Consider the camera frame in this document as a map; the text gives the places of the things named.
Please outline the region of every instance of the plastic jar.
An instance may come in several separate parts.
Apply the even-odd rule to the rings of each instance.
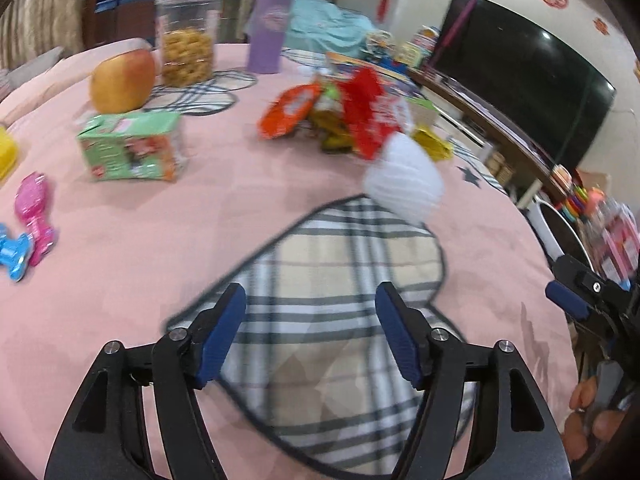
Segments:
[[[156,0],[156,48],[165,86],[211,79],[223,1]]]

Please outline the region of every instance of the apple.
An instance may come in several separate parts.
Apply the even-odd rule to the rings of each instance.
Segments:
[[[104,60],[91,75],[89,93],[101,114],[137,110],[149,99],[156,81],[156,63],[140,48]]]

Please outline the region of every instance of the teal cloth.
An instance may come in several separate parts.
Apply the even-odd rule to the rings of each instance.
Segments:
[[[372,30],[376,27],[366,16],[326,0],[293,0],[284,46],[360,57],[365,36]]]

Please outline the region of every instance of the human hand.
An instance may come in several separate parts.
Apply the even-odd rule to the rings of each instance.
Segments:
[[[595,400],[597,390],[598,382],[596,377],[592,377],[578,384],[569,400],[569,408],[574,412],[564,423],[564,431],[561,436],[564,450],[570,462],[580,460],[589,449],[587,436],[582,427],[584,415],[575,410],[586,410]],[[593,421],[591,431],[598,440],[608,442],[616,434],[624,416],[624,412],[602,412]]]

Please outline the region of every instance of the red snack bag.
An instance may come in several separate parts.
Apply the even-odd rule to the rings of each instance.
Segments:
[[[357,69],[349,81],[339,82],[344,121],[363,158],[373,160],[386,138],[400,131],[393,112],[394,97],[386,94],[375,70]]]
[[[265,139],[292,132],[296,125],[309,115],[321,95],[322,86],[318,83],[290,88],[278,97],[260,119],[258,130]]]

